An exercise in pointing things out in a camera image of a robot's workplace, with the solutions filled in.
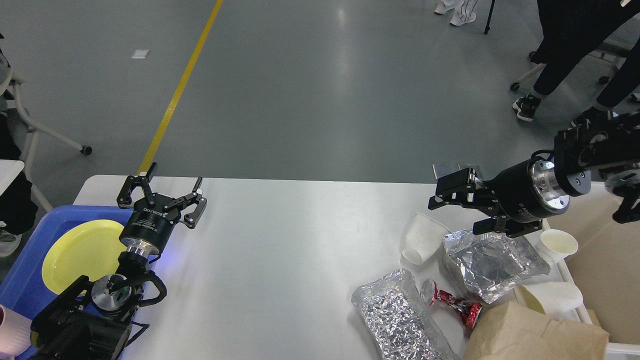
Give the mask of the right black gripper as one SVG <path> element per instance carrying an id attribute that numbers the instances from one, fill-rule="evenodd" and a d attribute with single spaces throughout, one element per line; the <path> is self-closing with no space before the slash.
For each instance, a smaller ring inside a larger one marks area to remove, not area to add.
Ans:
<path id="1" fill-rule="evenodd" d="M 541 230 L 542 219 L 564 214 L 569 209 L 570 196 L 561 189 L 553 162 L 528 159 L 489 180 L 480 179 L 471 167 L 440 177 L 427 209 L 434 211 L 446 205 L 501 210 L 505 216 L 476 221 L 471 232 L 517 238 Z"/>

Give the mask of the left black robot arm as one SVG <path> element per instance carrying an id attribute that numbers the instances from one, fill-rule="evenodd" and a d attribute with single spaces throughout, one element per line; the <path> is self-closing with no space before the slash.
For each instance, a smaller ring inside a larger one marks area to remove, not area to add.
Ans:
<path id="1" fill-rule="evenodd" d="M 156 167 L 153 162 L 146 173 L 128 176 L 116 198 L 119 208 L 132 210 L 119 234 L 125 250 L 118 268 L 95 281 L 79 276 L 35 316 L 33 360 L 117 360 L 149 328 L 140 323 L 131 332 L 137 310 L 157 305 L 168 294 L 151 264 L 162 257 L 175 226 L 196 228 L 208 205 L 202 177 L 180 197 L 153 191 Z"/>

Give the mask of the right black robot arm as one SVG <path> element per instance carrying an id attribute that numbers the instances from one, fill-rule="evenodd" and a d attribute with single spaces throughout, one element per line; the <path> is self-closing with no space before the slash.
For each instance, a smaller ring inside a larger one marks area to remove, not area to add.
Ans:
<path id="1" fill-rule="evenodd" d="M 622 199 L 612 219 L 619 224 L 639 220 L 639 113 L 629 112 L 561 130 L 552 149 L 533 152 L 518 164 L 486 180 L 466 167 L 437 180 L 427 207 L 446 205 L 478 210 L 474 235 L 504 234 L 514 238 L 541 230 L 544 219 L 564 214 L 571 198 L 591 190 L 592 171 L 605 188 Z"/>

